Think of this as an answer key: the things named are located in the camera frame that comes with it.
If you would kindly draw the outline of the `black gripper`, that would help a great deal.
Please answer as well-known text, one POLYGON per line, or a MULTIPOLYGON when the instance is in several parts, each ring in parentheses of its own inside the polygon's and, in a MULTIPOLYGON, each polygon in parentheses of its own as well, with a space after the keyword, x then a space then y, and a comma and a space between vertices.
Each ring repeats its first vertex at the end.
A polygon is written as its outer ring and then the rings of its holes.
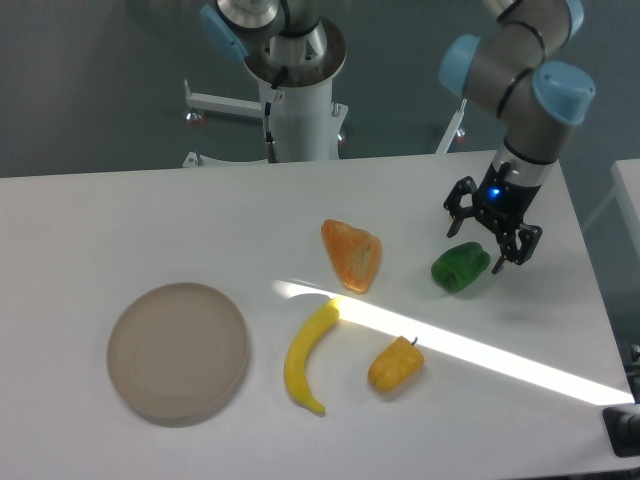
POLYGON ((490 165, 479 187, 472 177, 466 176, 454 185, 443 203, 451 219, 447 237, 455 236, 469 218, 475 218, 495 234, 500 256, 492 274, 497 274, 505 262, 526 263, 543 234, 541 227, 523 224, 540 186, 509 182, 506 177, 511 170, 509 164, 499 168, 490 165))

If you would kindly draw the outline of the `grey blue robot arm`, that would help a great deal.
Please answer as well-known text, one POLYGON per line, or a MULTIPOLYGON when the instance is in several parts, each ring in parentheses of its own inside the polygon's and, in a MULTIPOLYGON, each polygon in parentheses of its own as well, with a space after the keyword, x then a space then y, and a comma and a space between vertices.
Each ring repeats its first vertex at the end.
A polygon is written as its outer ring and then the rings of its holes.
MULTIPOLYGON (((523 264, 542 230, 524 216, 595 96, 591 77, 554 54, 580 29, 578 1, 490 1, 499 29, 488 39, 457 38, 440 83, 507 126, 480 183, 459 180, 445 200, 450 233, 475 219, 491 231, 499 262, 523 264)), ((332 82, 346 59, 341 31, 315 1, 210 1, 199 18, 226 57, 257 81, 257 115, 271 163, 333 160, 346 110, 332 82)))

